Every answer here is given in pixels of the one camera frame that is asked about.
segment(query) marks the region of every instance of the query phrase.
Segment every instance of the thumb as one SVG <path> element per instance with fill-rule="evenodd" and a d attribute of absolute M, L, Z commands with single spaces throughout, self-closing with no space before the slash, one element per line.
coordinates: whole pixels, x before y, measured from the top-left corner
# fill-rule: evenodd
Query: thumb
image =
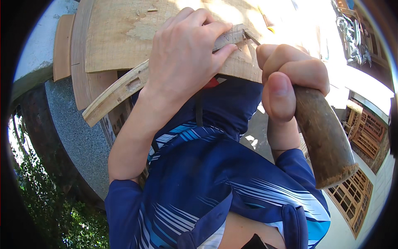
<path fill-rule="evenodd" d="M 235 44 L 227 44 L 213 54 L 213 70 L 215 73 L 221 70 L 226 59 L 236 50 L 238 50 L 238 47 Z"/>
<path fill-rule="evenodd" d="M 274 72 L 268 77 L 270 118 L 275 122 L 290 121 L 296 111 L 296 95 L 289 77 Z"/>

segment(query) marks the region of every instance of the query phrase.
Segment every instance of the blue shirt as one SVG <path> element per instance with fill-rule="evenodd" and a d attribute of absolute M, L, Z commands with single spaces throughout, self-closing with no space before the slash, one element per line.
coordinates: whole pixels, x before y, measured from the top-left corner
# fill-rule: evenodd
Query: blue shirt
<path fill-rule="evenodd" d="M 229 211 L 277 227 L 287 249 L 317 245 L 330 214 L 304 155 L 275 165 L 215 127 L 189 122 L 156 139 L 144 190 L 114 180 L 105 199 L 112 248 L 217 248 Z"/>

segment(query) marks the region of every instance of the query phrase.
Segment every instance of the wooden lattice window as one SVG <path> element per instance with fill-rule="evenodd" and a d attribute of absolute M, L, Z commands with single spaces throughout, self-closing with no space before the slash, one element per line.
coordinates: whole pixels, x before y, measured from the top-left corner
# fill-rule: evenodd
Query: wooden lattice window
<path fill-rule="evenodd" d="M 357 238 L 365 219 L 373 185 L 359 169 L 350 179 L 326 189 Z"/>

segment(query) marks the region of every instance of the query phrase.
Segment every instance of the hand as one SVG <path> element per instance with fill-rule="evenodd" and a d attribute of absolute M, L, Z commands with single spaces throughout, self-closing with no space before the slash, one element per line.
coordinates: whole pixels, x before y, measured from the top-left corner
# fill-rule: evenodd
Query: hand
<path fill-rule="evenodd" d="M 215 40 L 231 28 L 232 24 L 215 21 L 205 9 L 184 8 L 169 18 L 153 38 L 149 79 L 142 94 L 160 108 L 177 112 L 238 49 L 229 44 L 212 54 Z"/>
<path fill-rule="evenodd" d="M 292 120 L 296 110 L 293 84 L 318 89 L 324 96 L 329 93 L 328 72 L 319 59 L 286 44 L 260 45 L 256 54 L 263 69 L 262 102 L 272 121 Z"/>

